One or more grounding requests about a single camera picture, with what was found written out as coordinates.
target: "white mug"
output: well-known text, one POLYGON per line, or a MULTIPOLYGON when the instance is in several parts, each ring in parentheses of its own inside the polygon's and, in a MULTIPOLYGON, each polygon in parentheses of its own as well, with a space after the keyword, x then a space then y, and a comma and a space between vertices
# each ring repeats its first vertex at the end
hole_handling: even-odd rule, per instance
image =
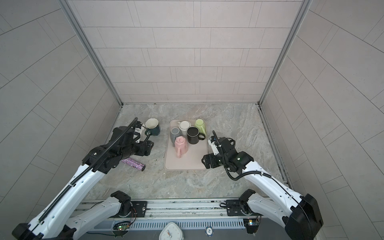
POLYGON ((179 124, 179 129, 181 130, 181 134, 185 139, 187 139, 187 130, 191 126, 191 123, 188 121, 177 122, 179 124))

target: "purple glitter cylinder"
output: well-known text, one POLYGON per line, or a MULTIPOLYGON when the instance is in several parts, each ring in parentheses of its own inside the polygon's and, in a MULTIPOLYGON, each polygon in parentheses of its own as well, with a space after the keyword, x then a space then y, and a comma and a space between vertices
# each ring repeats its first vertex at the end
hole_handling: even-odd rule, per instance
POLYGON ((141 164, 138 161, 136 161, 133 158, 126 158, 121 160, 123 163, 130 165, 131 167, 134 167, 136 169, 139 169, 140 171, 144 171, 145 169, 145 164, 141 164))

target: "pink tray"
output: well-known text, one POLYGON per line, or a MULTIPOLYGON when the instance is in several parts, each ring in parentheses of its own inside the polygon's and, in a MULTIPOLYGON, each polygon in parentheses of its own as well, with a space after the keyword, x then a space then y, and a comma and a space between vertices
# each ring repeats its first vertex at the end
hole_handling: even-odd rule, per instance
POLYGON ((170 140, 170 131, 174 127, 179 127, 177 122, 189 121, 192 126, 195 125, 196 119, 193 120, 172 120, 169 123, 167 150, 164 161, 164 168, 166 170, 203 170, 205 169, 201 159, 204 155, 208 154, 208 141, 200 140, 197 144, 188 143, 188 152, 183 154, 181 158, 176 157, 176 151, 170 140))

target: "dark green mug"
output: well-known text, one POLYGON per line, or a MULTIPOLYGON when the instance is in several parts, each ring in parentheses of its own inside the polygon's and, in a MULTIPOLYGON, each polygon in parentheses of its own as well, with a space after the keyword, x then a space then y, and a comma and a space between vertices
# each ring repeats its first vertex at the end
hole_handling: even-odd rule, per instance
POLYGON ((145 122, 145 127, 147 130, 145 131, 146 135, 157 136, 160 134, 160 125, 159 121, 156 118, 150 118, 145 122))

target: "black mug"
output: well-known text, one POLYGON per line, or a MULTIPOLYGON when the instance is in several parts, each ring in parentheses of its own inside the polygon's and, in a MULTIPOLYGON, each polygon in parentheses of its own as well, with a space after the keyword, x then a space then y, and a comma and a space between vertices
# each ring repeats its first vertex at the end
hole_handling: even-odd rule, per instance
POLYGON ((187 130, 187 139, 190 144, 196 144, 199 140, 204 140, 205 135, 203 133, 199 133, 199 129, 197 127, 189 127, 187 130))
POLYGON ((147 130, 145 131, 146 135, 157 136, 160 134, 160 125, 159 121, 156 118, 148 119, 145 122, 145 127, 147 128, 147 130))

